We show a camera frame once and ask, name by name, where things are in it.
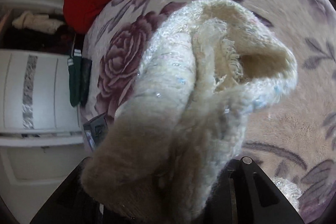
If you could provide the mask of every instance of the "fuzzy sweater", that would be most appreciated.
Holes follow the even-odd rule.
[[[239,154],[248,114],[296,81],[293,54],[253,13],[193,1],[150,40],[132,98],[83,170],[85,191],[130,218],[190,223]]]

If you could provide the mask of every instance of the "fleece blanket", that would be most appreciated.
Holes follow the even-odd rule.
[[[86,35],[92,59],[83,120],[116,110],[132,94],[148,40],[168,16],[192,0],[111,0]],[[295,55],[297,89],[250,116],[243,152],[270,177],[299,186],[299,212],[318,218],[336,191],[336,12],[328,0],[234,0],[252,11]]]

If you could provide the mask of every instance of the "knitted fabric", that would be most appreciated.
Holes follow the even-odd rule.
[[[236,156],[248,114],[295,88],[293,54],[232,0],[197,0],[153,35],[130,100],[82,174],[122,215],[190,223]]]

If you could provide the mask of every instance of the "sparkly yarn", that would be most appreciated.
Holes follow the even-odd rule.
[[[82,185],[107,208],[143,222],[190,223],[248,114],[295,88],[293,54],[232,0],[196,0],[157,29],[133,96],[95,151]]]
[[[299,211],[299,197],[301,196],[301,189],[293,182],[283,178],[271,178],[273,183],[282,194],[288,199],[294,209]]]

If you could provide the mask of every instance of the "white shelf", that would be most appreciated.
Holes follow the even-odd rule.
[[[11,138],[0,137],[0,147],[44,147],[82,144],[82,135],[70,137]]]

